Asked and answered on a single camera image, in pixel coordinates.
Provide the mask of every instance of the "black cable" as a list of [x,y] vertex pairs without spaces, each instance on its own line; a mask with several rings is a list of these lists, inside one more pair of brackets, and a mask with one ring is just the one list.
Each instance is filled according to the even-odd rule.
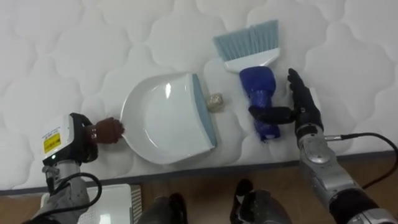
[[53,214],[56,214],[56,213],[70,212],[70,211],[85,209],[85,208],[88,208],[88,207],[94,205],[100,199],[101,194],[102,194],[102,185],[101,185],[100,180],[98,180],[98,178],[96,176],[94,176],[93,174],[84,173],[84,172],[72,174],[69,177],[63,179],[61,181],[60,185],[57,187],[57,189],[54,190],[53,194],[56,194],[59,191],[61,191],[68,184],[68,181],[73,179],[73,178],[75,178],[75,177],[88,177],[88,178],[90,178],[91,180],[93,180],[95,182],[95,184],[97,185],[97,188],[98,188],[97,195],[95,196],[95,198],[92,201],[90,201],[90,202],[88,202],[87,204],[84,204],[84,205],[79,205],[79,206],[74,206],[74,207],[69,207],[69,208],[59,208],[59,209],[54,209],[54,210],[51,210],[51,211],[43,212],[40,215],[37,215],[35,218],[33,218],[33,220],[39,220],[39,219],[41,219],[43,217],[46,217],[46,216],[49,216],[49,215],[53,215]]
[[389,170],[385,174],[381,175],[380,177],[370,181],[369,183],[365,184],[362,187],[363,189],[367,189],[368,187],[370,187],[370,186],[372,186],[372,185],[374,185],[374,184],[386,179],[387,177],[391,176],[396,171],[396,169],[398,168],[398,147],[392,141],[390,141],[390,139],[382,136],[381,134],[377,134],[377,133],[342,134],[341,135],[341,139],[342,140],[346,140],[346,139],[353,139],[353,138],[358,138],[358,137],[363,137],[363,136],[374,136],[374,137],[377,137],[379,139],[382,139],[383,141],[385,141],[386,143],[388,143],[388,145],[390,145],[392,147],[392,149],[394,150],[394,152],[396,154],[396,162],[392,166],[391,170]]

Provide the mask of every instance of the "hand brush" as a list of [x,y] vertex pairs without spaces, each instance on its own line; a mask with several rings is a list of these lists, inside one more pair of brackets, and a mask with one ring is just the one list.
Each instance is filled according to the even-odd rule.
[[255,66],[267,66],[279,56],[278,20],[215,37],[218,54],[230,72]]
[[[276,84],[274,74],[266,67],[279,56],[278,21],[268,21],[215,37],[213,42],[224,60],[225,68],[239,73],[251,106],[272,107]],[[254,127],[261,141],[280,137],[279,128],[261,121]]]

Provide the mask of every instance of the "white dustpan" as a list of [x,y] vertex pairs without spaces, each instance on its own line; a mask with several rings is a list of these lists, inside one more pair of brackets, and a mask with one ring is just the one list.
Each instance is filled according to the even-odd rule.
[[171,164],[209,151],[216,137],[195,74],[148,78],[126,98],[123,137],[141,157]]

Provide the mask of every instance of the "quilted fabric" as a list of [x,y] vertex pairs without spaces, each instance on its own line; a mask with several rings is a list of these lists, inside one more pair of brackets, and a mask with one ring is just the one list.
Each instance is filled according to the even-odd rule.
[[[82,166],[100,179],[297,159],[292,125],[261,143],[239,77],[211,38],[270,19],[280,22],[272,65],[275,105],[289,104],[287,69],[315,87],[326,134],[398,127],[398,1],[395,0],[0,0],[0,190],[45,185],[40,130],[55,116],[118,118],[123,101],[154,75],[197,73],[220,92],[219,146],[170,166],[137,156],[124,141]],[[340,155],[388,150],[374,139],[333,142]]]

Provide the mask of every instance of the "blue brush handle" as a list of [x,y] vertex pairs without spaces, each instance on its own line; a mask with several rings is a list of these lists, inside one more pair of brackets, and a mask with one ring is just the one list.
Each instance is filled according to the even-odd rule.
[[[262,108],[272,107],[271,97],[273,96],[276,83],[274,74],[268,67],[251,67],[239,73],[242,86],[250,99],[251,106]],[[254,127],[260,135],[261,141],[280,137],[277,125],[269,125],[261,121],[255,121]]]

